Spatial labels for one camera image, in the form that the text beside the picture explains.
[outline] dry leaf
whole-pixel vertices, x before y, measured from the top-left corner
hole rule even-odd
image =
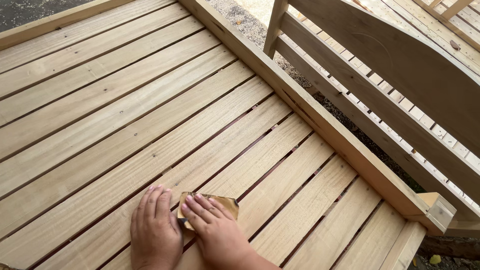
[[[442,261],[442,258],[440,257],[440,255],[433,255],[430,258],[430,263],[431,264],[437,264],[437,263],[440,263],[441,261]]]

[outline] finger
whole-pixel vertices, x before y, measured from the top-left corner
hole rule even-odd
[[[168,221],[168,216],[170,212],[170,197],[172,196],[172,192],[169,188],[165,190],[158,200],[156,201],[156,213],[155,219],[161,221]]]
[[[147,220],[152,220],[155,218],[156,201],[158,200],[158,197],[162,195],[162,193],[163,187],[159,184],[148,197],[144,212],[145,218]]]
[[[144,222],[144,212],[145,212],[145,206],[147,204],[147,201],[148,201],[148,197],[150,197],[150,194],[153,192],[153,189],[154,187],[151,185],[147,191],[145,192],[145,194],[143,195],[143,197],[140,199],[140,202],[138,203],[138,206],[137,206],[137,213],[136,213],[136,226],[139,227],[143,224]]]
[[[214,221],[215,216],[197,203],[192,196],[188,195],[185,198],[185,202],[187,203],[188,207],[190,207],[190,209],[192,209],[195,214],[199,215],[205,222],[212,223]]]
[[[170,218],[170,225],[172,225],[173,230],[177,233],[177,235],[183,236],[183,233],[181,231],[180,225],[177,221],[177,217],[175,216],[175,214],[170,212],[168,216]]]
[[[204,228],[207,223],[201,217],[195,214],[195,212],[190,209],[186,203],[181,205],[181,212],[199,234],[204,232]]]
[[[209,198],[208,201],[215,207],[217,208],[220,212],[223,213],[223,215],[228,218],[229,220],[235,220],[235,218],[232,216],[232,213],[228,211],[221,203],[218,201],[214,200],[213,198]]]
[[[217,218],[223,217],[223,213],[220,212],[216,207],[214,207],[204,196],[197,194],[195,195],[195,200],[201,205],[204,209],[207,209],[210,213],[212,213]]]

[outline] hand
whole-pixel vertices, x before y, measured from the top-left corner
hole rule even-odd
[[[172,270],[183,252],[182,231],[170,211],[170,189],[149,187],[130,225],[133,270]]]
[[[279,269],[250,246],[232,214],[212,198],[188,195],[183,215],[198,233],[198,245],[207,264],[215,269]]]

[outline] wooden side rail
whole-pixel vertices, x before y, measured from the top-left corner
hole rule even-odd
[[[439,179],[436,174],[422,163],[417,156],[398,142],[393,135],[385,130],[371,115],[367,114],[357,103],[353,102],[346,93],[338,89],[323,73],[301,55],[283,36],[276,41],[276,50],[292,64],[314,87],[321,89],[337,108],[346,114],[365,134],[395,160],[410,176],[429,192],[438,192],[456,209],[456,218],[459,220],[480,221],[479,213],[452,187]]]
[[[280,29],[468,196],[480,201],[480,174],[477,169],[289,12],[284,14]]]
[[[288,3],[480,156],[480,85],[464,65],[443,57],[440,48],[430,47],[344,0]]]

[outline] wooden furniture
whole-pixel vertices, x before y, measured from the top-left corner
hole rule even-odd
[[[1,263],[129,269],[131,212],[160,183],[172,211],[182,191],[237,198],[252,246],[289,269],[406,268],[445,232],[455,207],[415,194],[206,1],[123,3],[2,34]],[[204,268],[194,241],[178,269]]]

